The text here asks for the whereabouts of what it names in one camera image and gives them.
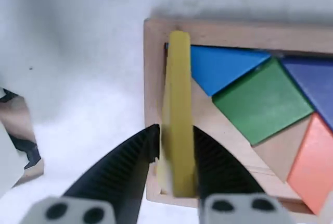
wooden frame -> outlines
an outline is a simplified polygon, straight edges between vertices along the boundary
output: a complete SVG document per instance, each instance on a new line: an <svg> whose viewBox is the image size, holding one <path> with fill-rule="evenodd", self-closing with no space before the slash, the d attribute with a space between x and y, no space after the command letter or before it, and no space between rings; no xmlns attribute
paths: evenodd
<svg viewBox="0 0 333 224"><path fill-rule="evenodd" d="M308 52L319 55L333 53L332 28L271 23L147 19L144 23L145 126L161 123L165 77L164 44L168 41L169 33L177 29L188 32L191 44L194 45L267 49L273 53ZM245 165L266 192L277 197L286 208L298 213L312 213L290 186L282 183L259 159L245 138L214 107L209 97L195 82L192 95L195 125L221 142ZM189 207L197 206L196 199L175 199L161 193L155 179L154 167L154 164L150 166L147 178L148 200Z"/></svg>

white surface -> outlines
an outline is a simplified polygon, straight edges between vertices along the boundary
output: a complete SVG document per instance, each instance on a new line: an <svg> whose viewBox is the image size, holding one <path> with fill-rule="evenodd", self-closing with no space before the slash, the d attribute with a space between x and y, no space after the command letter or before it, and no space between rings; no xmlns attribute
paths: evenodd
<svg viewBox="0 0 333 224"><path fill-rule="evenodd" d="M22 160L5 127L0 122L0 197L2 197L24 173Z"/></svg>
<svg viewBox="0 0 333 224"><path fill-rule="evenodd" d="M333 0L0 0L0 86L27 99L45 159L43 177L0 200L0 223L62 194L144 126L150 15L332 23ZM144 201L139 223L157 221L198 223L195 209Z"/></svg>
<svg viewBox="0 0 333 224"><path fill-rule="evenodd" d="M56 204L65 204L67 209L58 219L47 219L49 208ZM72 197L48 197L31 207L20 224L86 224L84 214L92 209L99 208L104 211L104 216L98 224L116 224L113 207L108 202L86 200Z"/></svg>

wooden parallelogram piece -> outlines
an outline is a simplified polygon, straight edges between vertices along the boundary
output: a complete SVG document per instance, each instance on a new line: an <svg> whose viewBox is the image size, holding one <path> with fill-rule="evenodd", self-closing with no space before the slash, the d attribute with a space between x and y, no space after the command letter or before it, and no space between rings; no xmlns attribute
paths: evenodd
<svg viewBox="0 0 333 224"><path fill-rule="evenodd" d="M175 197L195 197L194 173L190 37L173 31L166 60L158 182Z"/></svg>

